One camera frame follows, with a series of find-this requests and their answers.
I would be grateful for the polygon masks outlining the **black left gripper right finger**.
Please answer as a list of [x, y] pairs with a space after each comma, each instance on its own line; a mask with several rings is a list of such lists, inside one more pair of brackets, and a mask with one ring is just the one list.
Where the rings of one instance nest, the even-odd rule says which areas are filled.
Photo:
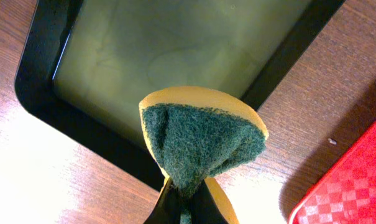
[[190, 199], [190, 213], [192, 224], [227, 224], [205, 181], [201, 182]]

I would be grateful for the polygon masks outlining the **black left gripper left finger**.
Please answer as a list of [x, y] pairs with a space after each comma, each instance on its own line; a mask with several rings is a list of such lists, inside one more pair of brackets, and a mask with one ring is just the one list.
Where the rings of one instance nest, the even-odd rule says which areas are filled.
[[167, 179], [144, 224], [180, 224], [182, 201], [172, 179]]

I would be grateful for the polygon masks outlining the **yellow green scrub sponge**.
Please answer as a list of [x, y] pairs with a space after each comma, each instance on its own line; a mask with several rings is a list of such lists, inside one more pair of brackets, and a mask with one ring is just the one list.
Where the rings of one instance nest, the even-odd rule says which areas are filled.
[[237, 223], [216, 176], [264, 151], [269, 133], [256, 111], [218, 90], [174, 86], [147, 95], [139, 113], [146, 146], [164, 185], [172, 179], [179, 191], [180, 223], [191, 223], [190, 199], [202, 181], [227, 223]]

